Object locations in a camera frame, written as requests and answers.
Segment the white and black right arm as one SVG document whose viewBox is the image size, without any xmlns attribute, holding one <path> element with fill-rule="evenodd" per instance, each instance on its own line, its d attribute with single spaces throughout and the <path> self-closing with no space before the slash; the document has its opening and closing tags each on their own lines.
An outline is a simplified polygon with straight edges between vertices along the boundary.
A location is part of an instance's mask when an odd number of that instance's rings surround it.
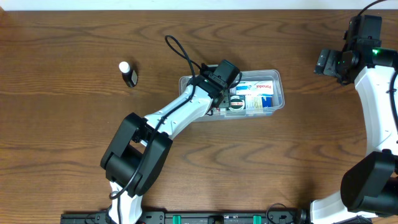
<svg viewBox="0 0 398 224">
<path fill-rule="evenodd" d="M 344 174 L 338 192 L 310 204 L 310 221 L 366 223 L 397 215 L 397 52 L 366 47 L 343 53 L 339 65 L 355 76 L 366 156 Z"/>
</svg>

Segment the white blue Panadol box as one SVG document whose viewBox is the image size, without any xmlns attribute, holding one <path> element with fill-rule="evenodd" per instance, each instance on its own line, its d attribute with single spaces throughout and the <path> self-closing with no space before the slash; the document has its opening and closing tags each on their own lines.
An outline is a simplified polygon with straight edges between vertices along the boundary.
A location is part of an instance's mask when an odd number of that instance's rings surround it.
<svg viewBox="0 0 398 224">
<path fill-rule="evenodd" d="M 265 95 L 274 94 L 274 86 L 272 80 L 266 81 L 244 81 L 236 86 L 237 95 Z"/>
</svg>

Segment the green Zam-Buk tin box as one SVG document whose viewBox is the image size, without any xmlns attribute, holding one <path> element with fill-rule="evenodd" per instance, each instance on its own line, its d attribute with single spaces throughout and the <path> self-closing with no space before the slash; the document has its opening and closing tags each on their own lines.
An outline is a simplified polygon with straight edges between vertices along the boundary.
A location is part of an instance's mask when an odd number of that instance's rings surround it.
<svg viewBox="0 0 398 224">
<path fill-rule="evenodd" d="M 229 107 L 230 111 L 241 111 L 246 108 L 246 101 L 244 95 L 233 95 L 230 97 L 229 100 Z"/>
</svg>

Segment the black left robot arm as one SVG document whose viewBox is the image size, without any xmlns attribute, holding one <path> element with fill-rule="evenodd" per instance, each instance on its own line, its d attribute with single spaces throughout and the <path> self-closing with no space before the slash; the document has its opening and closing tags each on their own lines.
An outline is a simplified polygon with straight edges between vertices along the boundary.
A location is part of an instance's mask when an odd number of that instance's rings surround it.
<svg viewBox="0 0 398 224">
<path fill-rule="evenodd" d="M 173 139 L 219 106 L 241 76 L 239 68 L 223 60 L 192 76 L 183 93 L 161 110 L 123 119 L 100 162 L 112 188 L 108 223 L 137 223 L 142 196 L 158 178 Z"/>
</svg>

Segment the clear plastic container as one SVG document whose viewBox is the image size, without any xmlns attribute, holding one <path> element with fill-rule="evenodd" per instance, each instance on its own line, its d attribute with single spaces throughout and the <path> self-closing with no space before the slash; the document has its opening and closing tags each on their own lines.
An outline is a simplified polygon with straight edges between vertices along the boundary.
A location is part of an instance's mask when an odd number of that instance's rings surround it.
<svg viewBox="0 0 398 224">
<path fill-rule="evenodd" d="M 281 109 L 285 105 L 284 92 L 282 88 L 282 82 L 280 79 L 280 74 L 277 70 L 252 70 L 244 71 L 241 76 L 240 82 L 244 81 L 266 81 L 272 80 L 274 86 L 274 94 L 272 97 L 272 107 L 264 110 L 262 114 L 244 115 L 244 116 L 225 116 L 220 114 L 217 109 L 219 107 L 225 108 L 229 102 L 230 96 L 237 95 L 236 87 L 231 88 L 229 93 L 226 95 L 222 103 L 217 108 L 213 108 L 211 112 L 198 118 L 197 121 L 218 121 L 226 119 L 244 119 L 244 118 L 254 118 L 261 116 L 270 116 L 275 111 Z"/>
</svg>

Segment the white blue medicine box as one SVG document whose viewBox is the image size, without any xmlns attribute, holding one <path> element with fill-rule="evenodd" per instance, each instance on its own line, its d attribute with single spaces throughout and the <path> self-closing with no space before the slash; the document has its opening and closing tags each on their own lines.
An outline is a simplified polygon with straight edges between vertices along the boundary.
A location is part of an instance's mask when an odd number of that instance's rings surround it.
<svg viewBox="0 0 398 224">
<path fill-rule="evenodd" d="M 219 107 L 217 111 L 225 116 L 244 116 L 244 115 L 262 114 L 265 109 L 272 107 L 271 96 L 245 95 L 245 101 L 246 101 L 246 108 L 244 110 L 230 111 L 228 109 L 229 107 L 229 102 L 228 102 L 225 108 Z"/>
</svg>

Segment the dark bottle with white cap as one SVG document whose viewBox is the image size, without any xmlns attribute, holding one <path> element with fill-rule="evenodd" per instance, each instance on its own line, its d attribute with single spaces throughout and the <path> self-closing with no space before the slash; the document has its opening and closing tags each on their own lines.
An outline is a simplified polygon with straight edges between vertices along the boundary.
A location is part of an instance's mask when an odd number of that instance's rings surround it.
<svg viewBox="0 0 398 224">
<path fill-rule="evenodd" d="M 137 85 L 138 75 L 136 71 L 130 66 L 128 62 L 121 62 L 119 69 L 125 84 L 129 88 L 134 88 Z"/>
</svg>

